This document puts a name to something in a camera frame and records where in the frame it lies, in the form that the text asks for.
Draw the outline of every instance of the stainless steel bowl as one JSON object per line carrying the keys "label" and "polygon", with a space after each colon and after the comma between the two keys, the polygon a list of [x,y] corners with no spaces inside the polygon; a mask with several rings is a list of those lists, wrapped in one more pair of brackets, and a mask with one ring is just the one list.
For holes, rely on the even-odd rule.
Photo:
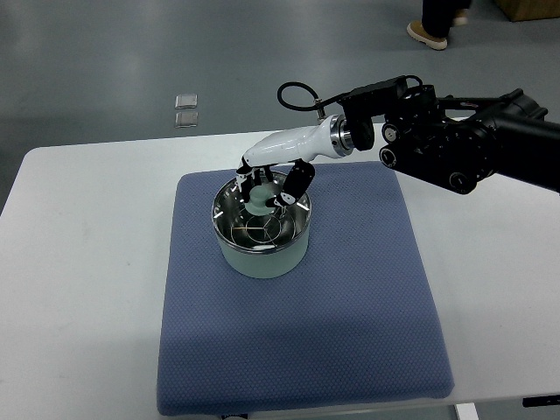
{"label": "stainless steel bowl", "polygon": [[[262,184],[271,195],[277,195],[286,176],[276,171],[272,174],[273,182],[262,176]],[[311,201],[304,194],[291,206],[255,216],[245,208],[232,179],[214,198],[212,220],[222,254],[234,269],[250,277],[272,278],[290,271],[304,257],[311,212]]]}

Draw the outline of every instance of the concrete floor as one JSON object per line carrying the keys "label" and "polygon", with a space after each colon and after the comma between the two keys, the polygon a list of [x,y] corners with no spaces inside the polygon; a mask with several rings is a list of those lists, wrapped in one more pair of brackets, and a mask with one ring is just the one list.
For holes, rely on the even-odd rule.
{"label": "concrete floor", "polygon": [[[405,31],[421,7],[420,0],[3,1],[0,210],[25,153],[37,147],[312,125],[314,114],[277,103],[278,86],[291,80],[323,97],[400,74],[422,77],[440,96],[523,88],[560,122],[560,19],[513,24],[492,0],[478,0],[470,24],[435,52]],[[196,128],[173,128],[181,93],[199,95]],[[479,416],[560,415],[558,407],[521,404],[482,403]],[[454,415],[440,408],[360,417]]]}

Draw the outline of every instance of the beige shoe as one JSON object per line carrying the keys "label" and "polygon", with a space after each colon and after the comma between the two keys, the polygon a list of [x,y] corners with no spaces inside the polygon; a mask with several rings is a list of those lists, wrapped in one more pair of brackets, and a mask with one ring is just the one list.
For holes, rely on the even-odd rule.
{"label": "beige shoe", "polygon": [[419,20],[410,22],[406,27],[406,32],[408,32],[409,35],[416,41],[424,42],[429,48],[434,50],[444,50],[447,47],[446,38],[432,37],[428,32],[426,32],[422,26],[422,22]]}
{"label": "beige shoe", "polygon": [[466,18],[467,11],[468,9],[459,9],[455,12],[453,26],[463,26],[469,23],[469,19]]}

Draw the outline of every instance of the black pants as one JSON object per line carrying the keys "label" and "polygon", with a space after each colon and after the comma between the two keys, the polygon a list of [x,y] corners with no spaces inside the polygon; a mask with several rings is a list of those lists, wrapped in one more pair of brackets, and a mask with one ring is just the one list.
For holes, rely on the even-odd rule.
{"label": "black pants", "polygon": [[422,26],[432,37],[445,38],[455,11],[468,9],[472,0],[423,0]]}

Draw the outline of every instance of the blue cushion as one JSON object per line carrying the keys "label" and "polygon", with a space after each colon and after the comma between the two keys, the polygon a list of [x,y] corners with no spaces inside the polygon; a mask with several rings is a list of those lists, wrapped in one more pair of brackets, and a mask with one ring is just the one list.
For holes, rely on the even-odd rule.
{"label": "blue cushion", "polygon": [[444,398],[436,307],[395,174],[318,164],[309,248],[291,272],[243,276],[221,255],[214,195],[234,171],[178,184],[157,376],[163,415]]}

